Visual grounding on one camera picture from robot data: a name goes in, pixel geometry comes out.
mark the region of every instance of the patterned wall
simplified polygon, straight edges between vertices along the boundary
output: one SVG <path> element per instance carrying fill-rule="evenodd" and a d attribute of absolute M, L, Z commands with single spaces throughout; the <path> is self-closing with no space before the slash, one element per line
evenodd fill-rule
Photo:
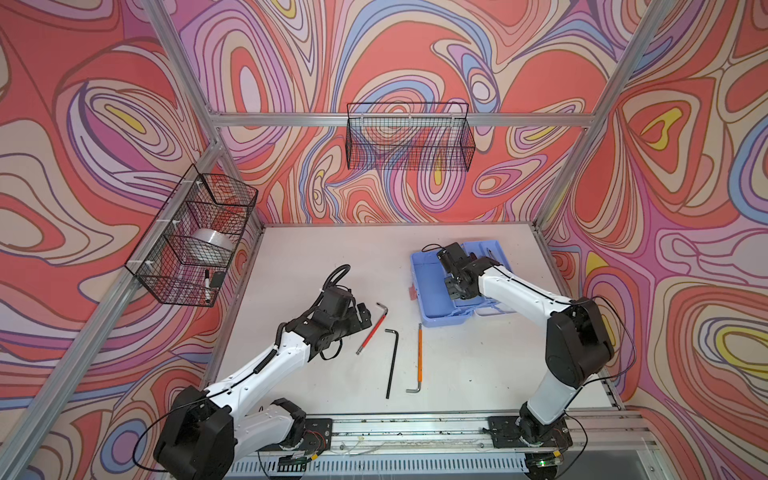
<path fill-rule="evenodd" d="M 172 18 L 217 111 L 463 99 L 589 112 L 643 2 L 185 2 Z M 478 127 L 469 173 L 349 172 L 345 129 L 223 131 L 266 223 L 533 220 L 578 132 Z"/>
<path fill-rule="evenodd" d="M 265 223 L 533 220 L 577 128 L 496 127 L 475 134 L 469 172 L 350 171 L 345 128 L 231 127 L 225 140 L 260 191 Z"/>
<path fill-rule="evenodd" d="M 206 147 L 139 4 L 0 2 L 0 441 Z M 135 432 L 199 384 L 252 246 L 213 309 L 136 296 L 26 478 L 130 468 Z"/>
<path fill-rule="evenodd" d="M 215 111 L 463 98 L 473 111 L 531 112 L 591 111 L 645 4 L 186 0 L 170 10 Z"/>
<path fill-rule="evenodd" d="M 211 308 L 160 305 L 143 290 L 98 353 L 28 467 L 25 480 L 148 478 L 131 461 L 139 435 L 176 395 L 199 386 L 246 266 L 255 236 L 246 230 Z M 154 464 L 152 429 L 136 458 Z"/>
<path fill-rule="evenodd" d="M 679 1 L 546 230 L 682 478 L 768 478 L 766 78 L 765 2 Z"/>

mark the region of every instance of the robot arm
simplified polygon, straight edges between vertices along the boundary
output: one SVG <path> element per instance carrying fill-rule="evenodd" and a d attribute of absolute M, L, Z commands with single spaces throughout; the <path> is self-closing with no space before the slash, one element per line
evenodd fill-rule
<path fill-rule="evenodd" d="M 306 414 L 279 399 L 248 415 L 283 378 L 323 355 L 331 343 L 371 326 L 371 312 L 335 270 L 302 315 L 277 329 L 275 343 L 224 380 L 177 395 L 154 448 L 154 458 L 178 480 L 219 480 L 232 462 L 267 445 L 297 446 Z"/>
<path fill-rule="evenodd" d="M 515 308 L 546 332 L 548 371 L 518 420 L 524 442 L 543 442 L 587 378 L 614 355 L 597 304 L 543 290 L 492 258 L 468 256 L 458 243 L 443 247 L 438 258 L 449 273 L 445 285 L 451 298 L 487 296 Z"/>

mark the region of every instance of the black mounting bracket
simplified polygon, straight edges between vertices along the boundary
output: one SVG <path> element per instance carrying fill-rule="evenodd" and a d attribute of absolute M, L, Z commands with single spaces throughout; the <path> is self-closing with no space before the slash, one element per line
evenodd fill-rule
<path fill-rule="evenodd" d="M 488 430 L 485 433 L 490 434 L 495 449 L 514 449 L 530 447 L 529 444 L 520 438 L 520 428 L 517 425 L 518 416 L 499 416 L 488 417 Z M 555 447 L 566 450 L 573 446 L 573 439 L 568 427 L 565 425 L 565 418 L 560 418 L 553 423 L 551 429 L 552 435 L 544 440 L 541 447 Z"/>
<path fill-rule="evenodd" d="M 310 432 L 317 432 L 323 437 L 324 442 L 321 442 L 317 435 Z M 333 434 L 333 420 L 332 419 L 306 419 L 304 424 L 304 434 L 299 445 L 295 449 L 297 451 L 325 452 L 331 448 L 331 435 Z M 286 450 L 285 447 L 281 447 L 278 443 L 267 445 L 260 450 L 260 452 L 291 452 L 292 450 Z"/>

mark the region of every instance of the wire basket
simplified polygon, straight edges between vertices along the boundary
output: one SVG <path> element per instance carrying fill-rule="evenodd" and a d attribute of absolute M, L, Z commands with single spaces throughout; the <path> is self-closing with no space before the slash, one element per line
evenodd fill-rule
<path fill-rule="evenodd" d="M 350 170 L 469 171 L 475 139 L 463 102 L 347 104 Z"/>
<path fill-rule="evenodd" d="M 213 306 L 257 196 L 227 175 L 198 173 L 134 275 L 160 303 Z"/>

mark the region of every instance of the white table surface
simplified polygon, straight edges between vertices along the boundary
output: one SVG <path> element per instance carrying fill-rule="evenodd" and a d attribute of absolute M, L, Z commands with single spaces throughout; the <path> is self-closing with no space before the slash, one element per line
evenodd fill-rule
<path fill-rule="evenodd" d="M 410 300 L 410 254 L 428 243 L 499 240 L 512 270 L 547 290 L 557 287 L 527 224 L 271 227 L 266 229 L 227 344 L 219 378 L 239 369 L 274 341 L 277 325 L 309 308 L 337 266 L 340 282 L 371 310 L 389 315 L 359 356 L 369 330 L 344 339 L 334 360 L 315 357 L 263 399 L 285 397 L 311 415 L 384 412 L 467 412 L 518 409 L 546 372 L 545 333 L 519 313 L 473 316 L 459 326 L 424 328 L 422 391 L 416 387 L 419 303 Z M 385 398 L 395 336 L 400 339 Z M 328 355 L 336 351 L 331 345 Z M 600 382 L 584 388 L 572 409 L 610 408 Z"/>

